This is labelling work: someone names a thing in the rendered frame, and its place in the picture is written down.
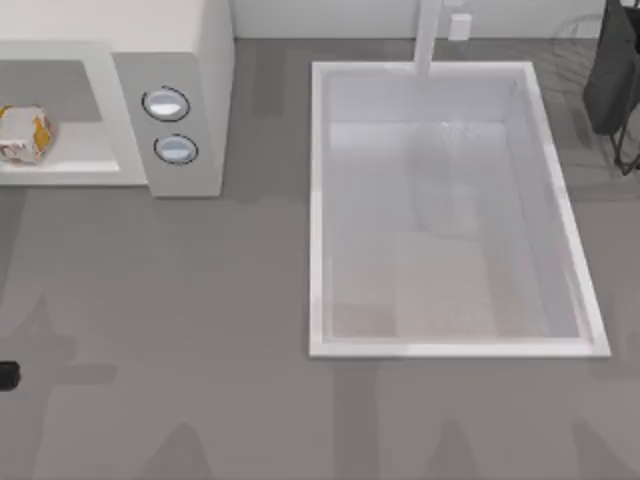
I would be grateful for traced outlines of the white sink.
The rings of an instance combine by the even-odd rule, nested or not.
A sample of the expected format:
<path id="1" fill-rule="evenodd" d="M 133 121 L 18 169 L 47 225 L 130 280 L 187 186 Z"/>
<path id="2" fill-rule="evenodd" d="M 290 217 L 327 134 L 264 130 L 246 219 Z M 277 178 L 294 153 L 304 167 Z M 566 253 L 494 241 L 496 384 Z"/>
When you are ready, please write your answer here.
<path id="1" fill-rule="evenodd" d="M 529 61 L 311 67 L 313 358 L 607 358 Z"/>

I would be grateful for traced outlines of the larger round microwave knob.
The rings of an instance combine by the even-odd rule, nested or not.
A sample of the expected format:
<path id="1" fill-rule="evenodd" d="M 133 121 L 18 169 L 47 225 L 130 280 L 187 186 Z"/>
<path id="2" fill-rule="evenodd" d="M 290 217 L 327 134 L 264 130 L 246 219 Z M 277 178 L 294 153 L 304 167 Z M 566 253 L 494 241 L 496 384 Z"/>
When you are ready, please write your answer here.
<path id="1" fill-rule="evenodd" d="M 142 95 L 141 104 L 151 118 L 160 122 L 177 122 L 190 112 L 188 98 L 179 90 L 169 86 L 145 92 Z"/>

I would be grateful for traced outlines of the smaller round microwave knob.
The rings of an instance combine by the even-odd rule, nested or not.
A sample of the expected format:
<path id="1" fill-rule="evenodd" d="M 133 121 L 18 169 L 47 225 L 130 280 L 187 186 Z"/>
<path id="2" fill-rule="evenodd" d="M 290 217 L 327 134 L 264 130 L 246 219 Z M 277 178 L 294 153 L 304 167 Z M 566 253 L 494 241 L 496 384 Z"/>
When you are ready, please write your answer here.
<path id="1" fill-rule="evenodd" d="M 167 164 L 186 165 L 193 162 L 199 154 L 197 144 L 184 135 L 169 135 L 157 138 L 153 144 L 156 156 Z"/>

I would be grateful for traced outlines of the black folding chair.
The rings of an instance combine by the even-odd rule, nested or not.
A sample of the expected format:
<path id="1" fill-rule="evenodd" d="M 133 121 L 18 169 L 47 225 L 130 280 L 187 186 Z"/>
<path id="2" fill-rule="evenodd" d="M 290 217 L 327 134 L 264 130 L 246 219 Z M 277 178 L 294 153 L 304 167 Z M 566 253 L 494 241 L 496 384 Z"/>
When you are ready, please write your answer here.
<path id="1" fill-rule="evenodd" d="M 640 105 L 640 0 L 605 0 L 582 99 L 592 131 L 609 138 L 621 174 L 640 170 L 640 149 L 633 160 L 623 159 L 629 121 Z"/>

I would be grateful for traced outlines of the tall white tap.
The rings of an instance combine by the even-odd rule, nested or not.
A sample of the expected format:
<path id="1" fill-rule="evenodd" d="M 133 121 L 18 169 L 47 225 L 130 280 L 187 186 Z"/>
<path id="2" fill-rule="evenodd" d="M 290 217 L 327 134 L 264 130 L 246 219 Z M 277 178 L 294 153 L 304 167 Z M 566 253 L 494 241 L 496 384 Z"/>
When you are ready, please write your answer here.
<path id="1" fill-rule="evenodd" d="M 413 66 L 427 75 L 431 66 L 443 0 L 419 0 Z"/>

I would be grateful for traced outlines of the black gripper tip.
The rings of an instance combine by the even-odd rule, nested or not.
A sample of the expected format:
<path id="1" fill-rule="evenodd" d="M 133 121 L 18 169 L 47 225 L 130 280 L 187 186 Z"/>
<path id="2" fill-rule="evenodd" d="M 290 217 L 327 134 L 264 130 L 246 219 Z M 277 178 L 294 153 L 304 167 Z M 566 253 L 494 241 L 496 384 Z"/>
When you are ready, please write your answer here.
<path id="1" fill-rule="evenodd" d="M 16 361 L 0 361 L 0 392 L 15 390 L 21 381 L 21 365 Z"/>

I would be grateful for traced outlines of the white and yellow crumpled bag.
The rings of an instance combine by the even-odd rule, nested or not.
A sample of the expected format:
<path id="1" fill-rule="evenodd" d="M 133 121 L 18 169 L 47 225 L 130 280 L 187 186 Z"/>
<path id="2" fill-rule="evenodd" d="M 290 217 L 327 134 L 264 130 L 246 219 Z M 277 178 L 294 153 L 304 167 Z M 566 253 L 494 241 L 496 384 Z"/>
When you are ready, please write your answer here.
<path id="1" fill-rule="evenodd" d="M 55 129 L 40 105 L 0 107 L 0 161 L 38 166 L 55 142 Z"/>

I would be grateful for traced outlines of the pale microwave oven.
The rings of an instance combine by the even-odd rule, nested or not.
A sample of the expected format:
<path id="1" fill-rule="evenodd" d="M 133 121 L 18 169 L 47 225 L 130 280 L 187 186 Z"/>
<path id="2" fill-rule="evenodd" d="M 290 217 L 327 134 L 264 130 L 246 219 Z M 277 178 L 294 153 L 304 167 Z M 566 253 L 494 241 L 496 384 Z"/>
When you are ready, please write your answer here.
<path id="1" fill-rule="evenodd" d="M 0 161 L 0 186 L 144 186 L 157 198 L 221 193 L 234 75 L 229 0 L 0 0 L 0 107 L 40 105 L 55 142 L 38 166 Z M 151 118 L 145 92 L 190 102 Z M 186 165 L 154 153 L 184 135 Z"/>

